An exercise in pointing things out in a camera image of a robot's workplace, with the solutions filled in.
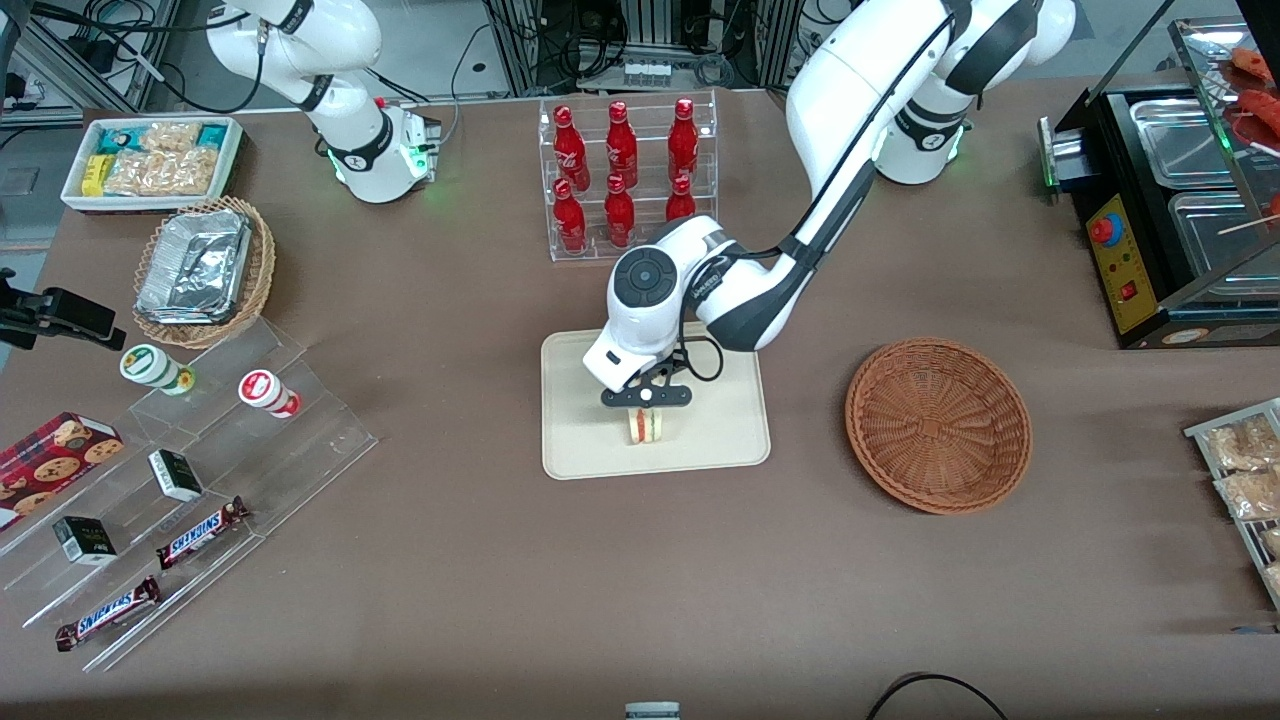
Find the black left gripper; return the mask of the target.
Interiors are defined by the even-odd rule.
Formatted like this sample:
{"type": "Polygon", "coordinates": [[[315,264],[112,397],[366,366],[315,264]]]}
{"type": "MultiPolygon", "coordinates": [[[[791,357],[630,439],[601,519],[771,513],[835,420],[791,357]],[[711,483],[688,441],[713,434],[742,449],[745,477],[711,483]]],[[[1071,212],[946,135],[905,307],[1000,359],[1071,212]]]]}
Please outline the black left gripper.
{"type": "MultiPolygon", "coordinates": [[[[689,352],[686,350],[673,350],[672,354],[649,366],[646,370],[637,373],[632,378],[634,388],[655,388],[671,386],[672,379],[681,372],[686,372],[690,368],[689,352]]],[[[626,418],[631,427],[636,425],[636,409],[628,407],[626,410],[626,418]]],[[[658,427],[663,427],[664,410],[658,407],[658,427]]]]}

